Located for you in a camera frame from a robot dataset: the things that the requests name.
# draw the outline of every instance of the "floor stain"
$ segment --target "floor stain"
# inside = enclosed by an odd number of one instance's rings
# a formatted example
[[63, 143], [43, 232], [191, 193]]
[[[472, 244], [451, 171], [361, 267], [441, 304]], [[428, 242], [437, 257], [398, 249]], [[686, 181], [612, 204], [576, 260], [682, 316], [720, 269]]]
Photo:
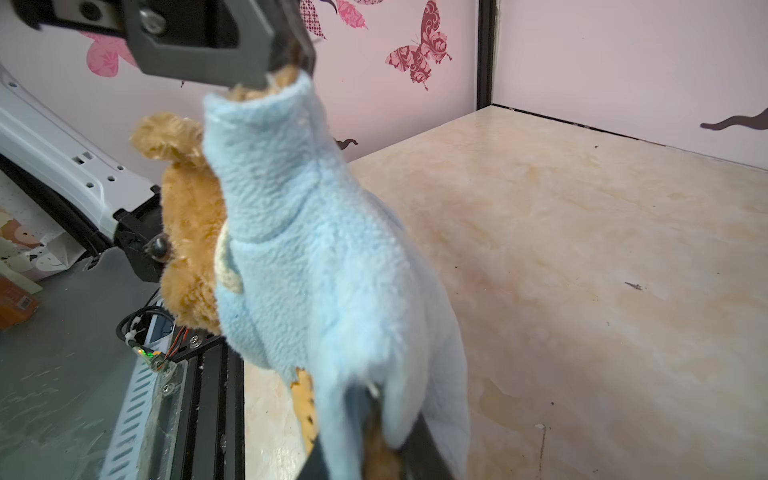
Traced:
[[744, 225], [739, 224], [726, 227], [725, 234], [734, 240], [745, 240], [747, 242], [752, 242], [757, 238], [754, 232]]
[[484, 247], [488, 247], [491, 249], [498, 248], [498, 242], [495, 240], [495, 238], [488, 233], [487, 231], [483, 230], [482, 228], [478, 227], [472, 222], [466, 221], [464, 222], [464, 225], [468, 227], [468, 231], [472, 233], [473, 240], [477, 241], [477, 243], [480, 243]]
[[547, 426], [544, 425], [542, 430], [543, 433], [541, 434], [541, 450], [538, 453], [538, 480], [541, 480], [541, 465], [544, 463], [544, 442], [547, 439]]
[[490, 379], [485, 379], [480, 396], [480, 411], [487, 418], [508, 429], [521, 432], [523, 427], [515, 421], [513, 412], [519, 398], [506, 395]]

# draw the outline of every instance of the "light blue fleece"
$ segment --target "light blue fleece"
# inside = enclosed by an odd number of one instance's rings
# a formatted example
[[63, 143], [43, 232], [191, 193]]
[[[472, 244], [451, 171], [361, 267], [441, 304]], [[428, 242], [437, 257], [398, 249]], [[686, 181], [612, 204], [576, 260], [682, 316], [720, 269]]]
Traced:
[[360, 396], [382, 387], [382, 428], [402, 446], [421, 411], [459, 477], [469, 446], [467, 364], [439, 276], [395, 215], [349, 174], [312, 80], [235, 103], [205, 99], [204, 153], [229, 234], [217, 277], [221, 329], [247, 361], [288, 384], [313, 377], [333, 480], [357, 480]]

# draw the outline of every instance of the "beige surface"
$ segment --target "beige surface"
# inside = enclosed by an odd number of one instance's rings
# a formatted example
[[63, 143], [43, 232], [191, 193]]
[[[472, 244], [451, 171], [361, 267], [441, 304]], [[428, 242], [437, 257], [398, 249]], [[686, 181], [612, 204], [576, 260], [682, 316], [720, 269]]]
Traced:
[[246, 480], [294, 480], [306, 455], [288, 388], [249, 363], [244, 382]]
[[451, 294], [471, 478], [768, 476], [768, 174], [493, 107], [352, 170]]

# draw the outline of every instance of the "bear ear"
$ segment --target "bear ear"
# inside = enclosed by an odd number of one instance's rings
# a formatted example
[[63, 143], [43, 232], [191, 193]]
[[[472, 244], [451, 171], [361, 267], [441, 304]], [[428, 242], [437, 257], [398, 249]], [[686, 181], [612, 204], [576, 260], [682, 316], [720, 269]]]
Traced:
[[145, 117], [131, 135], [131, 143], [151, 160], [207, 164], [203, 156], [202, 126], [190, 118], [163, 112]]

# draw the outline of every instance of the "plush fabric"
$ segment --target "plush fabric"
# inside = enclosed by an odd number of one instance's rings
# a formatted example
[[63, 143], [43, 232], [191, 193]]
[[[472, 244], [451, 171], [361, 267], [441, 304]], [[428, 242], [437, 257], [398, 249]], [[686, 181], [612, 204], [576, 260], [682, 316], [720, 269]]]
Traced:
[[304, 73], [278, 94], [205, 99], [204, 153], [227, 206], [215, 259], [220, 325], [286, 384], [313, 378], [334, 480], [360, 478], [365, 389], [402, 446], [423, 412], [463, 476], [467, 366], [449, 298], [395, 215], [349, 174]]
[[159, 113], [142, 119], [131, 143], [146, 158], [170, 161], [163, 174], [163, 231], [172, 254], [160, 279], [176, 324], [220, 333], [214, 246], [226, 211], [219, 180], [203, 156], [203, 129], [189, 118]]

